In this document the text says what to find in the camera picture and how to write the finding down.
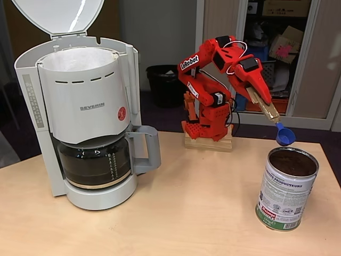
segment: black trash bin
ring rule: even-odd
[[[183,104],[186,86],[180,82],[177,75],[177,65],[159,65],[147,68],[147,78],[156,106],[174,108]]]

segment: red robot arm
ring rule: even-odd
[[[208,78],[200,69],[213,62],[221,73],[226,73],[236,92],[251,101],[246,90],[252,86],[266,104],[271,103],[269,89],[264,82],[261,61],[253,55],[243,56],[245,49],[233,36],[209,39],[199,51],[178,65],[179,80],[199,100],[199,117],[182,124],[191,138],[212,138],[218,141],[228,131],[226,121],[231,112],[231,93],[218,81]]]

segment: wooden block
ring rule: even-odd
[[[231,152],[232,129],[233,125],[230,125],[227,135],[220,141],[213,141],[212,139],[208,138],[197,138],[196,140],[192,140],[188,133],[185,132],[185,148]]]

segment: coffee can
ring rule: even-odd
[[[315,157],[301,149],[270,151],[256,205],[260,221],[279,231],[297,228],[318,170]]]

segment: white coffee maker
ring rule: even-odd
[[[141,126],[137,50],[87,36],[104,0],[12,2],[51,35],[23,53],[15,70],[53,196],[87,210],[122,203],[137,174],[161,164],[157,131]],[[136,158],[144,150],[141,135],[148,158]]]

